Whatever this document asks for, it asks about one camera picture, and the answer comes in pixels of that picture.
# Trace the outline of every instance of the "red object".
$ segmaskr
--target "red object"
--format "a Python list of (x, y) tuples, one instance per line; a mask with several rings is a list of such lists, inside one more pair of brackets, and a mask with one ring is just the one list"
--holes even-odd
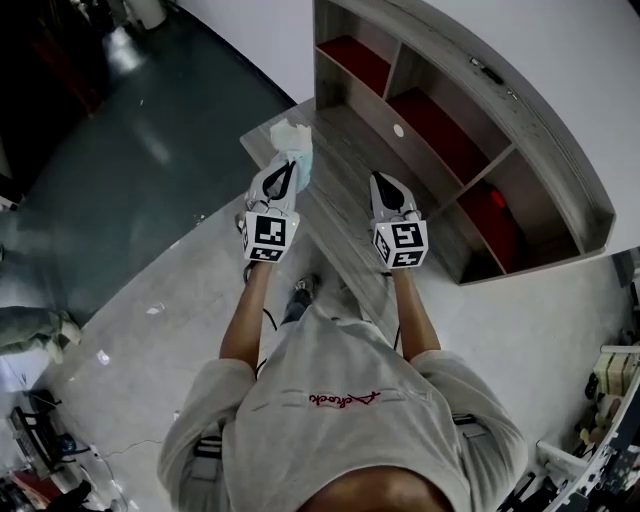
[(431, 146), (466, 185), (489, 159), (429, 96), (414, 88), (389, 100), (389, 105)]
[(500, 193), (498, 189), (493, 189), (491, 191), (491, 199), (496, 203), (500, 208), (504, 208), (507, 206), (507, 202), (504, 200), (504, 196)]
[(504, 207), (495, 202), (492, 192), (491, 187), (480, 181), (465, 192), (458, 203), (478, 228), (502, 268), (510, 272), (518, 252), (519, 229)]
[(14, 471), (11, 473), (11, 480), (23, 491), (30, 492), (44, 506), (48, 506), (54, 498), (63, 494), (50, 478), (40, 480), (26, 471)]
[(364, 82), (378, 96), (382, 97), (387, 79), (391, 71), (391, 64), (382, 57), (369, 50), (365, 45), (353, 37), (343, 36), (318, 45), (322, 50), (341, 66)]

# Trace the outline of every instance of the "red shelf lining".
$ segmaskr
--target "red shelf lining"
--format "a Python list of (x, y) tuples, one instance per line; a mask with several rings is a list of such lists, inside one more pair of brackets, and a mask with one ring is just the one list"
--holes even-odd
[(382, 97), (387, 86), (391, 64), (351, 36), (343, 36), (318, 48)]
[(458, 199), (458, 204), (478, 228), (502, 268), (511, 272), (518, 255), (520, 229), (506, 209), (491, 197), (492, 190), (480, 181)]
[(410, 89), (388, 103), (431, 146), (463, 185), (489, 165), (489, 159), (467, 134), (420, 89)]

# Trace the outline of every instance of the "gripper device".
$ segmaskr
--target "gripper device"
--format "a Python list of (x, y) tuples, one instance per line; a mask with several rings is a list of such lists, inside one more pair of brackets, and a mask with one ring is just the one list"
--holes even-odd
[(300, 224), (297, 179), (295, 162), (273, 163), (254, 176), (240, 223), (245, 259), (276, 263), (289, 250)]
[(374, 172), (369, 178), (373, 245), (389, 269), (418, 267), (429, 250), (427, 223), (411, 191), (395, 178)]

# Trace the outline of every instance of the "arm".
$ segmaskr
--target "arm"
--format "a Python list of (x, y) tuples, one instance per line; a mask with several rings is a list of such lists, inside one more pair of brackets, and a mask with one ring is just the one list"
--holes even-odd
[(407, 361), (427, 350), (440, 350), (440, 342), (427, 316), (409, 269), (393, 270), (402, 353)]
[(526, 441), (489, 386), (458, 356), (440, 351), (410, 270), (394, 270), (393, 280), (404, 357), (444, 396), (454, 417), (475, 418), (471, 429), (459, 427), (462, 458), (474, 508), (496, 510), (526, 468)]
[(271, 265), (258, 263), (249, 276), (220, 346), (196, 378), (165, 439), (158, 476), (181, 512), (230, 510), (222, 467), (222, 431), (255, 384), (262, 308)]
[(247, 286), (220, 346), (220, 359), (244, 361), (254, 372), (260, 351), (262, 308), (272, 266), (271, 263), (258, 263), (251, 270)]
[(527, 443), (489, 386), (459, 356), (424, 352), (411, 365), (445, 398), (456, 418), (473, 416), (458, 426), (475, 510), (496, 510), (522, 476)]

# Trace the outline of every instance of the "white floor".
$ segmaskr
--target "white floor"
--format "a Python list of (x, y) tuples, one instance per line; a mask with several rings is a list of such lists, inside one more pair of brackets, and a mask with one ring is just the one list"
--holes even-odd
[[(239, 208), (230, 203), (167, 250), (89, 322), (64, 365), (45, 373), (64, 402), (69, 430), (107, 458), (140, 510), (170, 510), (155, 477), (158, 443), (196, 372), (216, 356), (240, 296), (244, 262), (233, 227)], [(318, 266), (335, 293), (336, 276), (300, 237), (267, 298), (277, 322), (293, 283)], [(467, 287), (452, 283), (433, 258), (419, 272), (443, 345), (495, 389), (532, 457), (538, 439), (559, 443), (585, 405), (582, 390), (600, 345), (628, 316), (610, 259)], [(273, 348), (277, 334), (266, 316), (263, 333), (265, 347)]]

